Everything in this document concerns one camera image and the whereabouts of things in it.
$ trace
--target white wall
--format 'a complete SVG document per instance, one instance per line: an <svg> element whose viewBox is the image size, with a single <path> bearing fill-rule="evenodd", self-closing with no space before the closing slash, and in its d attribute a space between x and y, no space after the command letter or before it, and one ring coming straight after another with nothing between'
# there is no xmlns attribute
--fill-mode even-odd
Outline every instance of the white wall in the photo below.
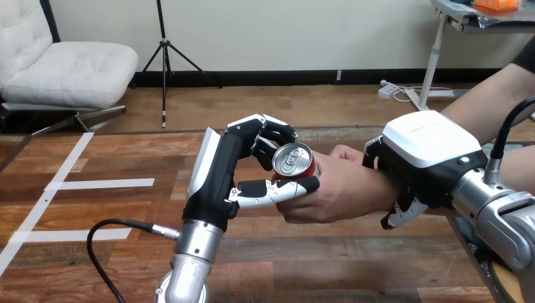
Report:
<svg viewBox="0 0 535 303"><path fill-rule="evenodd" d="M63 41L126 44L141 70L158 47L155 0L50 0ZM162 0L167 37L212 71L425 68L438 18L427 0ZM441 68L501 68L528 35L448 27ZM193 70L172 54L173 70ZM150 70L161 70L158 56Z"/></svg>

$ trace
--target human arm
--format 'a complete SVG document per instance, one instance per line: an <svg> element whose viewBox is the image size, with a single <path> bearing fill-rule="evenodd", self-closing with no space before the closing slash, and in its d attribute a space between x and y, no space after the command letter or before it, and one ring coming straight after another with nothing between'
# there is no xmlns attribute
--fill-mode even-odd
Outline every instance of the human arm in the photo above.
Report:
<svg viewBox="0 0 535 303"><path fill-rule="evenodd" d="M482 82L442 113L474 135L481 144L498 133L507 114L525 98L535 95L535 39L506 68ZM526 111L516 123L529 116ZM500 177L518 191L535 192L535 148L508 151L502 162ZM370 169L359 166L362 153L347 146L337 146L331 158L319 157L320 166L327 167L320 176L320 189L313 195L280 203L279 211L289 222L325 223L343 218L355 218L374 211L389 211L397 200L399 186L377 177ZM328 169L339 167L338 171ZM327 187L324 184L335 184ZM373 198L368 193L382 192ZM456 216L455 210L433 210L426 213Z"/></svg>
<svg viewBox="0 0 535 303"><path fill-rule="evenodd" d="M496 136L507 114L533 95L535 73L511 63L450 104L442 114L466 129L483 145ZM530 114L525 111L514 124Z"/></svg>

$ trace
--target white armchair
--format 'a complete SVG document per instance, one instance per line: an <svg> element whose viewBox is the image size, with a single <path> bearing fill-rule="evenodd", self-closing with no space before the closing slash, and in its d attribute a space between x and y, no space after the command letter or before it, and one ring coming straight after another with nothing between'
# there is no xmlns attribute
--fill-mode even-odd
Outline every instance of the white armchair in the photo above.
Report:
<svg viewBox="0 0 535 303"><path fill-rule="evenodd" d="M37 133L104 113L124 94L138 65L128 46L102 42L52 43L39 0L0 0L0 96L7 110L75 110Z"/></svg>

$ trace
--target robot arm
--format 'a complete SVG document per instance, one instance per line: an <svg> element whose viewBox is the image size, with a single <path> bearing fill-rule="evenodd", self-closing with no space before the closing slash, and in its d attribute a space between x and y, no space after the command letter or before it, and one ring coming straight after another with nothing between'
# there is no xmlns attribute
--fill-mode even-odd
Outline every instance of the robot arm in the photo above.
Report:
<svg viewBox="0 0 535 303"><path fill-rule="evenodd" d="M495 144L501 156L508 131ZM535 302L535 198L499 179L501 156L494 151L488 160L471 134L424 111L388 123L366 144L363 165L375 168L378 158L377 168L404 188L381 221L384 229L402 227L428 208L455 208L517 275L524 300Z"/></svg>
<svg viewBox="0 0 535 303"><path fill-rule="evenodd" d="M204 283L210 274L227 222L238 209L272 205L315 191L317 177L297 180L245 181L235 186L239 159L254 156L265 170L279 145L297 139L286 123L253 115L228 125L224 135L208 128L197 155L182 213L182 230L171 260L172 271L156 290L158 303L197 303L208 297Z"/></svg>

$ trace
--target tripod stand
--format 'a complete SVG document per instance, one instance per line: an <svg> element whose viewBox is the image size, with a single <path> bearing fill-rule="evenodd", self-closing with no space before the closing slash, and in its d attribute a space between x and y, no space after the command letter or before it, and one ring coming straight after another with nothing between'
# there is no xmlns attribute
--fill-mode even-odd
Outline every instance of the tripod stand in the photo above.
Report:
<svg viewBox="0 0 535 303"><path fill-rule="evenodd" d="M197 64L193 63L188 57L186 57L183 53L181 53L176 47L171 44L171 41L167 40L165 37L165 27L163 26L163 14L162 14L162 3L160 0L156 0L156 5L158 6L158 18L160 19L160 31L162 32L162 41L160 41L160 45L152 55L151 59L143 69L142 73L145 73L147 69L149 68L150 64L158 55L160 49L163 52L163 64L162 64L162 74L163 74L163 97L162 97L162 128L165 128L165 96L167 95L167 80L168 78L174 74L173 71L171 71L171 64L169 63L169 52L168 48L170 47L173 51L177 52L181 57L183 57L189 64L191 64L194 68L196 68L200 73L203 74L203 76L206 76L206 73L199 67ZM221 85L221 82L217 77L213 77L215 80L215 83L217 83L216 86L219 88L223 88Z"/></svg>

